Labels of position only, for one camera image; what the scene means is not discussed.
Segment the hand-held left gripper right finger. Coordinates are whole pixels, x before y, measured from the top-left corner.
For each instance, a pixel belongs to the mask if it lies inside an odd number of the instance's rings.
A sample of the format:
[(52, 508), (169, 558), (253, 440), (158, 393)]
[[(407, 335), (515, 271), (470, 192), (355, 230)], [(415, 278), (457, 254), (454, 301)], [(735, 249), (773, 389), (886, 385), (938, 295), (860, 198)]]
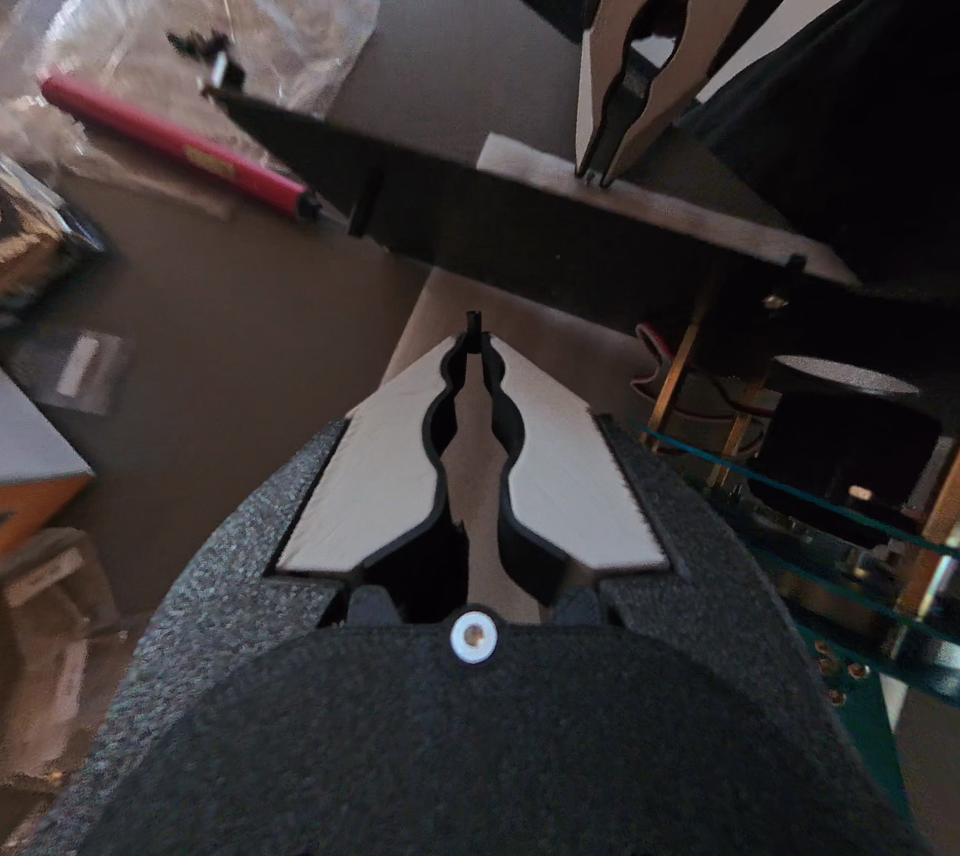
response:
[(666, 572), (670, 560), (589, 404), (484, 335), (491, 430), (502, 446), (497, 540), (509, 575)]

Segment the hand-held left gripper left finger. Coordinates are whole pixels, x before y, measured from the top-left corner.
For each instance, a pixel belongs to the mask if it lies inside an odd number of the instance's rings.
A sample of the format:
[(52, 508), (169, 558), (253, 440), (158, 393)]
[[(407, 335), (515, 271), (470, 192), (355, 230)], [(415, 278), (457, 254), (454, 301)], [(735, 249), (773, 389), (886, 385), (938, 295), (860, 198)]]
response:
[(449, 508), (442, 455), (458, 430), (464, 336), (417, 358), (346, 418), (275, 563), (280, 573), (357, 576)]

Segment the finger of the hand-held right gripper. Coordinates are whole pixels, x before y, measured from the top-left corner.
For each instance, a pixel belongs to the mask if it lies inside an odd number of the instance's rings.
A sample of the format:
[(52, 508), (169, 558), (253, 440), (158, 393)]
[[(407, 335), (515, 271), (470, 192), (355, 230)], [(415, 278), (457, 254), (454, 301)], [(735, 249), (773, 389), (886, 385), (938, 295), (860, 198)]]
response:
[(582, 33), (575, 176), (611, 183), (628, 131), (647, 109), (659, 72), (635, 60), (635, 23), (651, 0), (599, 0)]
[(626, 129), (601, 177), (610, 186), (636, 165), (705, 86), (714, 58), (749, 0), (688, 0), (682, 34), (647, 88), (643, 109)]

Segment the blue hobby robot arm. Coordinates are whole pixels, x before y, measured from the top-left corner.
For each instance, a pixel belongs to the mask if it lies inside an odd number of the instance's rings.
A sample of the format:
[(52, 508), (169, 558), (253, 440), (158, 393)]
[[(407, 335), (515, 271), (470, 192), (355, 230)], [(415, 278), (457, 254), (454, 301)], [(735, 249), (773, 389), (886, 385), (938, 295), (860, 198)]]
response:
[[(201, 93), (347, 228), (616, 333), (720, 280), (740, 363), (833, 357), (936, 387), (958, 305), (891, 299), (817, 240), (572, 198), (245, 93)], [(332, 429), (264, 571), (319, 625), (150, 749), (116, 842), (270, 852), (913, 854), (791, 612), (725, 520), (614, 418), (470, 313)]]

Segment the white foam sheet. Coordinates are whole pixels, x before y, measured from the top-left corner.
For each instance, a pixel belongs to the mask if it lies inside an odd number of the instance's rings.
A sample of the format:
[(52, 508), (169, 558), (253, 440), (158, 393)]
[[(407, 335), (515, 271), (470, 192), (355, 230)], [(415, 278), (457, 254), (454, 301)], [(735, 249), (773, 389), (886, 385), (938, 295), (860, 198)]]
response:
[[(783, 296), (803, 319), (860, 288), (822, 242), (621, 180), (595, 188), (568, 161), (495, 133), (471, 166), (387, 143), (377, 169), (362, 236), (610, 331), (706, 297), (707, 315), (743, 338), (751, 315), (766, 319), (764, 298)], [(606, 576), (510, 574), (546, 607)]]

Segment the small clear parts bag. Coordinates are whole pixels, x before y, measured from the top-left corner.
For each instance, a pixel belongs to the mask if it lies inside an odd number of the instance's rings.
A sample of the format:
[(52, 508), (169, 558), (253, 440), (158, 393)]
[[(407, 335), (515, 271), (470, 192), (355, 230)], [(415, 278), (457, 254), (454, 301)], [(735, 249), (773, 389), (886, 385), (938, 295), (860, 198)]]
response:
[(80, 529), (43, 529), (2, 558), (3, 786), (54, 793), (78, 770), (151, 615), (121, 612)]
[(20, 342), (9, 360), (13, 379), (45, 407), (105, 417), (128, 367), (131, 346), (118, 335), (52, 328)]

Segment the large clear zip bag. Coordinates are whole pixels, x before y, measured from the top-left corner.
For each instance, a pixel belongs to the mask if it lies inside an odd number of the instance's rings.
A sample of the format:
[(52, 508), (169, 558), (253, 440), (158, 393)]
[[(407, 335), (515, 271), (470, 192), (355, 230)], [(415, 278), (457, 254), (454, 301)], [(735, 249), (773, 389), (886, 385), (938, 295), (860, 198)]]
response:
[(54, 73), (200, 137), (257, 156), (203, 99), (203, 66), (168, 35), (221, 33), (246, 72), (247, 94), (324, 114), (378, 22), (379, 0), (18, 0), (2, 27), (2, 151), (55, 159), (80, 131), (48, 103)]

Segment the orange cardboard box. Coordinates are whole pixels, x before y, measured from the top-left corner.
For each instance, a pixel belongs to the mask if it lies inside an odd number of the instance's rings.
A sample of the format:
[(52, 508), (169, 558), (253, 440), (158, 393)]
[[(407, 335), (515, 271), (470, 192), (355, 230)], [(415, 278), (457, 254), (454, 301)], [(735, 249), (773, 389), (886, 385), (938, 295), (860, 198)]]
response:
[(18, 549), (95, 473), (6, 373), (1, 373), (1, 555)]

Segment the narrow clear sleeve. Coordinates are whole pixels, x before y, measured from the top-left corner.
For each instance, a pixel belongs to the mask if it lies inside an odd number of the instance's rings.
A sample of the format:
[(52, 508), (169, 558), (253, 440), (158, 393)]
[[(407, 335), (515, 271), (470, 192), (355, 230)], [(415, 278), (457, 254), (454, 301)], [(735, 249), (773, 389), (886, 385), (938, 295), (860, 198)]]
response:
[(61, 183), (71, 175), (181, 204), (222, 222), (231, 220), (238, 208), (228, 189), (149, 149), (113, 138), (63, 142), (54, 150), (54, 162)]

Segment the red screwdriver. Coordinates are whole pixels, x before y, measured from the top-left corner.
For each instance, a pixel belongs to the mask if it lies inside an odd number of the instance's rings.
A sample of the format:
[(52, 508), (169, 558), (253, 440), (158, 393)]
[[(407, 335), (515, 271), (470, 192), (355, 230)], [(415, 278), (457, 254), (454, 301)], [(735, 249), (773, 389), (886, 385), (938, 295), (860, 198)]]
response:
[(47, 103), (75, 120), (218, 180), (295, 221), (316, 223), (324, 213), (323, 204), (303, 184), (72, 74), (53, 72), (42, 79), (39, 89)]

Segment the silver foil bag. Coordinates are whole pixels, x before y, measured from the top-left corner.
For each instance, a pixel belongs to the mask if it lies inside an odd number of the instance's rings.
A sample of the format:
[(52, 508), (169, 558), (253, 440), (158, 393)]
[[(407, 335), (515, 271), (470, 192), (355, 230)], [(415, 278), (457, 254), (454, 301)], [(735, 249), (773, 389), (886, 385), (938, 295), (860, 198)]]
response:
[(110, 253), (95, 222), (1, 155), (1, 328), (23, 322), (71, 274)]

